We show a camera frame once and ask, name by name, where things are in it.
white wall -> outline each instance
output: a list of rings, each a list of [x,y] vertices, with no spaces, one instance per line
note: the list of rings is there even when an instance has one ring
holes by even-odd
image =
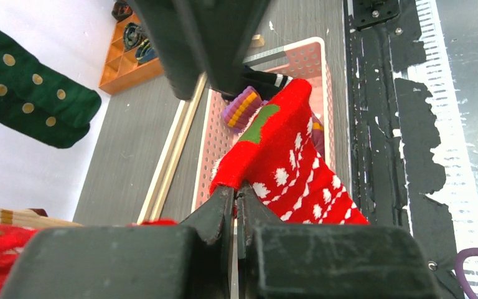
[[[100,91],[115,26],[110,0],[0,0],[0,30],[43,64],[98,91],[100,111],[89,134],[55,149],[0,124],[0,207],[43,208],[72,220],[110,96]]]

wooden floor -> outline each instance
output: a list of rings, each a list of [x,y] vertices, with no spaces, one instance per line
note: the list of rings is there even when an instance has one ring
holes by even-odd
[[[337,173],[349,182],[349,138],[342,0],[273,0],[258,33],[270,50],[308,37],[325,40],[335,100]],[[190,214],[204,122],[202,95],[162,217]],[[111,98],[85,180],[75,222],[89,225],[136,221],[178,105],[167,80],[156,78]]]

pink basket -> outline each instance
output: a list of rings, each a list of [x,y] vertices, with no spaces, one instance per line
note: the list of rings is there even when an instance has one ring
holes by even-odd
[[[320,37],[311,37],[249,57],[245,59],[245,63],[252,66],[285,56],[288,58],[288,64],[268,71],[306,79],[311,83],[311,108],[325,128],[326,163],[331,169],[335,169],[334,108],[330,72],[326,62],[325,43]],[[210,91],[200,145],[199,172],[195,179],[192,212],[210,198],[209,188],[213,164],[230,150],[237,139],[236,134],[221,119],[221,112],[226,105],[220,93],[213,90]]]

red sock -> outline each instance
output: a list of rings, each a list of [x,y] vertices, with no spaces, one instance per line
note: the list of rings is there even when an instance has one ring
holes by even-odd
[[[244,180],[287,222],[368,224],[311,140],[312,87],[294,79],[264,106],[221,159],[210,192]]]

perforated metal strip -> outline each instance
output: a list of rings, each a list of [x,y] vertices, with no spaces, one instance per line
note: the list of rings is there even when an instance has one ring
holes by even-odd
[[[433,98],[426,101],[437,116],[441,145],[434,149],[436,163],[445,167],[446,184],[431,198],[447,204],[454,221],[457,249],[478,247],[478,195],[462,130],[452,74],[435,0],[416,0],[427,62],[408,69],[408,78],[428,86]],[[478,294],[478,259],[464,266]]]

